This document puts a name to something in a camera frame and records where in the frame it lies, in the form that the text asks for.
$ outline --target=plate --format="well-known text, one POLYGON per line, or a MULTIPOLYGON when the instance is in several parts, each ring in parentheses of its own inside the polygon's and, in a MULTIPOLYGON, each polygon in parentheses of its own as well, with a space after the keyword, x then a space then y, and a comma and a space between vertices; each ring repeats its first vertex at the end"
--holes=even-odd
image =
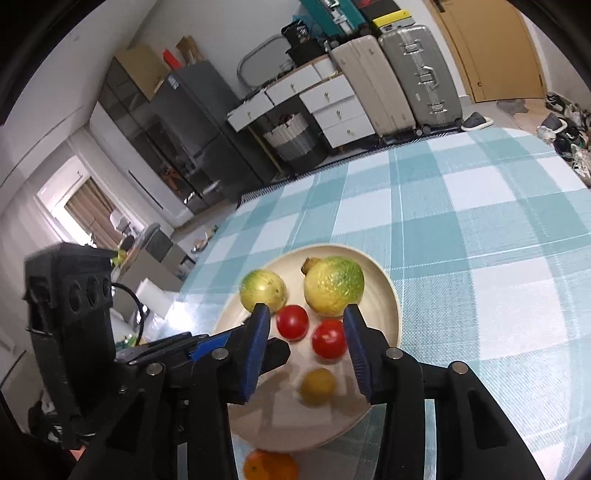
MULTIPOLYGON (((368 326, 381 330, 391 346, 400 346, 402 320, 400 303, 392 281, 384 270, 363 252, 345 245, 311 245, 288 252, 263 268, 278 274, 287 285, 287 304, 301 305, 310 318, 303 340, 290 343, 287 363, 259 378, 248 404, 229 405, 230 428, 255 448, 272 452, 297 452, 323 445, 351 429, 369 411, 359 392, 349 352, 337 362, 327 362, 312 350, 311 336, 321 318, 304 299, 304 275, 300 268, 307 257, 341 255, 356 261, 365 276, 365 291, 359 309, 368 326), (324 367, 334 373, 337 390, 330 403, 308 407, 298 393, 309 370, 324 367)), ((234 295, 223 309, 214 333, 239 326, 249 313, 234 295)), ((275 318, 269 337, 281 338, 275 318)))

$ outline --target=gray refrigerator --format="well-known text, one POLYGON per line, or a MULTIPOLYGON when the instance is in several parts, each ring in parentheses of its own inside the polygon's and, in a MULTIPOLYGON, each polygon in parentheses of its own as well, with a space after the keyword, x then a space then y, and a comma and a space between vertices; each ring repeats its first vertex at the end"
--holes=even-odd
POLYGON ((240 100, 208 61, 171 72, 150 104, 175 146, 174 162, 204 198, 238 201, 277 174, 256 139, 226 122, 240 100))

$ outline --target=screw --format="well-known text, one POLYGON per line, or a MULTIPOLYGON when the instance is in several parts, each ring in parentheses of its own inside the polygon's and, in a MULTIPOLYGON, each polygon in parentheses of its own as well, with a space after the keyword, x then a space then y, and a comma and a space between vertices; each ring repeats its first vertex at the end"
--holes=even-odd
POLYGON ((154 376, 154 375, 158 375, 163 369, 164 368, 163 368, 162 364, 157 364, 157 363, 149 364, 148 368, 146 368, 146 373, 148 375, 154 376))
POLYGON ((468 373, 468 366, 464 362, 453 362, 452 369, 455 373, 460 375, 468 373))
POLYGON ((391 358, 392 360, 400 360, 404 352, 400 348, 396 348, 395 346, 390 347, 386 350, 386 356, 391 358))
POLYGON ((230 352, 228 352, 225 348, 216 348, 212 352, 212 357, 214 357, 215 360, 224 360, 229 354, 230 352))

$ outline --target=white drawer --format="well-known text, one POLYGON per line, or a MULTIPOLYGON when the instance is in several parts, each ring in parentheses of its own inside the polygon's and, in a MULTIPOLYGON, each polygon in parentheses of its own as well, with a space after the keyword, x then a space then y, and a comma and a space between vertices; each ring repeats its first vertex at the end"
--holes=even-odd
POLYGON ((324 130, 326 139, 333 148, 358 140, 375 133, 374 128, 366 115, 361 115, 351 120, 324 130))
POLYGON ((274 106, 275 105, 269 100, 269 97, 264 91, 259 92, 250 100, 236 108, 228 117, 228 122, 234 127, 234 130, 239 132, 261 115, 270 111, 274 106))
POLYGON ((356 116, 365 115, 365 110, 357 100, 357 97, 346 98, 340 102, 314 112, 314 118, 322 130, 333 127, 339 123, 351 120, 356 116))
POLYGON ((321 81, 314 66, 308 65, 271 85, 267 89, 267 95, 275 105, 279 105, 321 81))
POLYGON ((314 63, 314 68, 323 80, 332 77, 338 72, 330 58, 317 61, 314 63))
POLYGON ((313 113, 353 95, 355 93, 345 75, 339 75, 337 78, 302 93, 300 98, 309 112, 313 113))

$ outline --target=blue checkered tablecloth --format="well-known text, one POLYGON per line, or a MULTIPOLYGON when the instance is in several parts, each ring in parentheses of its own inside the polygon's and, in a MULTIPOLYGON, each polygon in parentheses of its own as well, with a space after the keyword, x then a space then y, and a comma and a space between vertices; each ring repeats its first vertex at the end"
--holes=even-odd
MULTIPOLYGON (((466 361, 548 480, 591 441, 591 195, 530 134, 487 128, 371 154, 242 205, 186 281, 193 333, 211 331, 241 278, 291 249, 371 255, 402 305, 402 348, 466 361)), ((168 333, 186 325, 173 325, 168 333)), ((427 403, 426 478, 434 478, 427 403)), ((384 409, 296 454, 302 479, 369 480, 384 409)), ((235 439, 240 466, 249 447, 235 439)))

